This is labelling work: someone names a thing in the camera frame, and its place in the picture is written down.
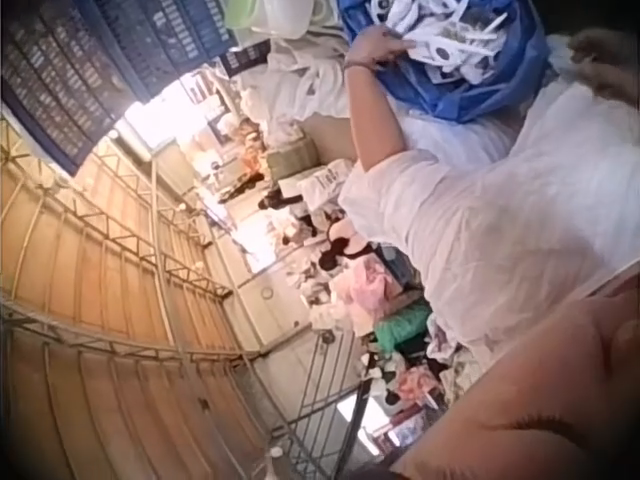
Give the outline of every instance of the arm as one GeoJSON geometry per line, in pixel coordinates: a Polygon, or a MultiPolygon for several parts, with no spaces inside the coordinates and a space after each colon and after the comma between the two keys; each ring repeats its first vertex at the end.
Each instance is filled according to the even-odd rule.
{"type": "Polygon", "coordinates": [[[374,70],[411,43],[397,39],[383,26],[364,30],[353,43],[345,63],[351,110],[351,133],[364,171],[406,150],[404,135],[374,70]]]}

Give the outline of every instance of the green cloth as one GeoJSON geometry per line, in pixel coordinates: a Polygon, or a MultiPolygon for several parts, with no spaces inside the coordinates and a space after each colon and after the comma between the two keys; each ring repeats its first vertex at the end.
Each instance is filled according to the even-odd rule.
{"type": "Polygon", "coordinates": [[[395,346],[427,331],[427,318],[433,310],[423,300],[417,300],[399,312],[387,317],[374,327],[378,346],[384,353],[391,353],[395,346]]]}

